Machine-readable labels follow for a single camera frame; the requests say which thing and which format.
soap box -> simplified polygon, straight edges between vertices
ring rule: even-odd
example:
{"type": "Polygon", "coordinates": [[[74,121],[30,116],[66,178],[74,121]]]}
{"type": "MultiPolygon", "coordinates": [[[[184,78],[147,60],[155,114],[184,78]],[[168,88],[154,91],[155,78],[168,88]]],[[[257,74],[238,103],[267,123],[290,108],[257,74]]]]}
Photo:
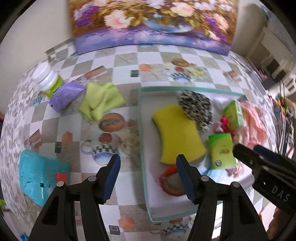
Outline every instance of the soap box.
{"type": "Polygon", "coordinates": [[[212,169],[223,169],[236,165],[233,156],[233,142],[230,133],[219,133],[209,136],[212,169]]]}
{"type": "Polygon", "coordinates": [[[224,116],[228,118],[228,127],[231,130],[244,125],[244,117],[240,102],[234,100],[224,110],[224,116]]]}

plastic bottle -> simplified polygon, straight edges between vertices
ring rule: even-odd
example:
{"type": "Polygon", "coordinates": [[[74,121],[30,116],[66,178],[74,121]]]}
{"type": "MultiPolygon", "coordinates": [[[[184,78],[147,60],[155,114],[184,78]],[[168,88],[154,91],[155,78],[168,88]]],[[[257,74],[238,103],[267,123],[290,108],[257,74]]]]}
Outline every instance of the plastic bottle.
{"type": "Polygon", "coordinates": [[[38,84],[40,90],[49,98],[64,84],[58,73],[52,69],[50,63],[41,63],[32,75],[32,79],[38,84]]]}

floral painting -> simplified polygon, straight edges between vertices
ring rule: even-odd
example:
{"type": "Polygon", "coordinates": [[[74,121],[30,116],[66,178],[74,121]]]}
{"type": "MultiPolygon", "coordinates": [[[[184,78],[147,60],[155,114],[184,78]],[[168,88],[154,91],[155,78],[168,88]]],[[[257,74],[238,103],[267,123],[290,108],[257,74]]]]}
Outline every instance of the floral painting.
{"type": "Polygon", "coordinates": [[[119,45],[174,44],[227,55],[237,0],[69,0],[78,54],[119,45]]]}

wall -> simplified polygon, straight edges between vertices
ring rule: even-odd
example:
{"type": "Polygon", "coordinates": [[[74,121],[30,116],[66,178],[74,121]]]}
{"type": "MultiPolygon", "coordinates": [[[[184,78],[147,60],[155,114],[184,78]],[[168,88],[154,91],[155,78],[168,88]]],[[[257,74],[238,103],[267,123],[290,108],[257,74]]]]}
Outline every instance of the wall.
{"type": "MultiPolygon", "coordinates": [[[[255,3],[241,0],[232,50],[245,55],[264,24],[255,3]]],[[[67,0],[37,0],[9,30],[0,45],[0,111],[5,112],[22,74],[46,58],[44,52],[72,37],[67,0]]]]}

lime green cloth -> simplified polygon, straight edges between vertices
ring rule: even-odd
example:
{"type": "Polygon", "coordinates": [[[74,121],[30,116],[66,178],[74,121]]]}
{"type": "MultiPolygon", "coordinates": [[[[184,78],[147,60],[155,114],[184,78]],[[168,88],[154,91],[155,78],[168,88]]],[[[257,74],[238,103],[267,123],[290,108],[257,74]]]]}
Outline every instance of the lime green cloth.
{"type": "Polygon", "coordinates": [[[87,121],[99,121],[106,111],[125,103],[114,84],[107,82],[100,86],[90,82],[87,84],[84,100],[78,110],[87,121]]]}

